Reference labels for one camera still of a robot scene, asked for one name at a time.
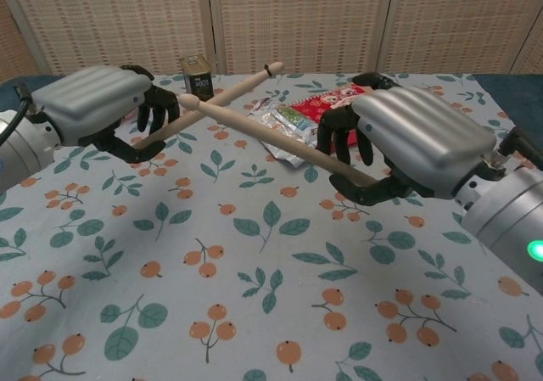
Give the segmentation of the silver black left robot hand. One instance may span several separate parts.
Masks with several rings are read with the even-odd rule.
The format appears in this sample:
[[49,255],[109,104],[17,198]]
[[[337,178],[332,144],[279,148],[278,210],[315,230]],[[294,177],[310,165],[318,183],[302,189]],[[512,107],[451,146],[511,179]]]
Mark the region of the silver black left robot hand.
[[155,86],[153,80],[151,72],[135,64],[78,70],[31,94],[39,112],[29,120],[49,122],[64,147],[91,144],[129,164],[151,160],[165,147],[163,139],[133,148],[115,130],[134,109],[140,132],[157,132],[180,117],[176,94]]

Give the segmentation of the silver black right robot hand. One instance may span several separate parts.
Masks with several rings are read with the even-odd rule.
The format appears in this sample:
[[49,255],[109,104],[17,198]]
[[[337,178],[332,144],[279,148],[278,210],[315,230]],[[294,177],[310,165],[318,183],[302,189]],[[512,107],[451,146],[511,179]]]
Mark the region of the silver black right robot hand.
[[375,205],[411,192],[454,199],[470,182],[501,179],[502,171],[490,165],[495,136],[444,99],[426,89],[402,87],[376,72],[352,81],[371,87],[372,93],[324,112],[316,147],[349,164],[348,136],[353,132],[364,164],[373,163],[378,149],[391,173],[366,188],[333,173],[329,181],[350,201]]

